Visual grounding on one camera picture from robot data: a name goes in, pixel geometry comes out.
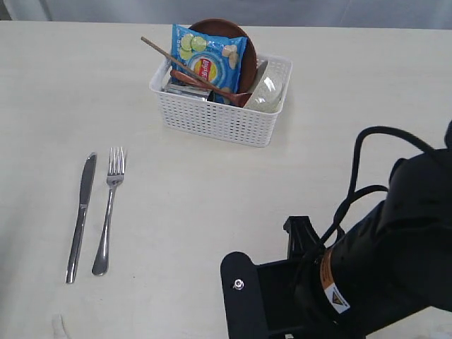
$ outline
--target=fork handle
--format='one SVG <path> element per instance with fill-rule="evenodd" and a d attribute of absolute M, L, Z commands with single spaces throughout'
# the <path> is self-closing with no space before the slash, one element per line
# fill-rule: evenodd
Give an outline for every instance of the fork handle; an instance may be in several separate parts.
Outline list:
<path fill-rule="evenodd" d="M 91 272 L 94 275 L 104 275 L 108 271 L 110 223 L 112 221 L 113 200 L 116 193 L 116 187 L 108 191 L 107 212 L 105 213 L 104 228 L 100 237 L 99 247 L 97 248 L 96 258 L 94 260 Z"/>

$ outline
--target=butter knife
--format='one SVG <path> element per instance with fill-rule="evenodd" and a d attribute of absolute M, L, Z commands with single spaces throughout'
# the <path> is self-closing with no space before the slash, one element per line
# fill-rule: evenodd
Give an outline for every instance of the butter knife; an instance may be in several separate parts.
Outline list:
<path fill-rule="evenodd" d="M 96 160 L 97 154 L 91 153 L 83 168 L 76 230 L 73 233 L 71 253 L 69 254 L 66 284 L 72 284 L 76 280 L 78 257 L 80 256 L 80 248 L 82 246 L 83 228 L 85 227 L 86 212 L 90 202 L 91 187 L 93 187 Z"/>

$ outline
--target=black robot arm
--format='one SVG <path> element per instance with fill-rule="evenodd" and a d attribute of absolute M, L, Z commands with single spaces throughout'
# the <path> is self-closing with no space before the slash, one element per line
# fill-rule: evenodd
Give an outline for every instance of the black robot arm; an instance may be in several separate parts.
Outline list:
<path fill-rule="evenodd" d="M 255 266 L 243 253 L 226 256 L 230 339 L 364 338 L 428 306 L 452 311 L 451 134 L 452 123 L 447 149 L 418 143 L 421 155 L 397 161 L 386 200 L 346 234 L 340 222 L 350 204 L 385 191 L 378 185 L 355 191 L 360 145 L 348 195 L 327 233 L 319 237 L 308 217 L 289 217 L 286 260 Z"/>

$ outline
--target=table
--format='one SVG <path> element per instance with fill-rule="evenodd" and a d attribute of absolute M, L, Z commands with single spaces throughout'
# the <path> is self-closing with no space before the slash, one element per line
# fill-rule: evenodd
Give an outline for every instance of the table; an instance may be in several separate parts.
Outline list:
<path fill-rule="evenodd" d="M 352 146 L 384 124 L 434 147 L 452 117 L 452 32 L 245 28 L 258 51 L 293 60 L 273 140 L 258 149 L 167 129 L 148 81 L 168 25 L 0 22 L 0 337 L 227 338 L 220 262 L 285 257 L 288 215 L 322 232 L 345 192 Z M 109 147 L 129 150 L 112 218 L 110 270 L 91 274 L 107 202 Z M 64 283 L 85 158 L 97 173 L 78 275 Z M 417 151 L 375 136 L 358 186 L 386 184 Z M 356 203 L 354 225 L 383 198 Z M 452 338 L 428 309 L 370 338 Z"/>

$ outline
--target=white basket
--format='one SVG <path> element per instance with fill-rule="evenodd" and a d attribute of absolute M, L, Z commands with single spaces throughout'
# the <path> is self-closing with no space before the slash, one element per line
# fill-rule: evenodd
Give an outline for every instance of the white basket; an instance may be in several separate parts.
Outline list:
<path fill-rule="evenodd" d="M 158 96 L 159 110 L 165 125 L 180 131 L 233 143 L 256 147 L 267 146 L 270 143 L 276 118 L 283 110 L 292 62 L 280 56 L 258 55 L 258 64 L 264 60 L 268 60 L 268 65 L 277 69 L 283 79 L 284 90 L 275 113 L 262 113 L 163 92 L 163 79 L 171 66 L 170 60 L 164 60 L 151 79 L 149 88 Z"/>

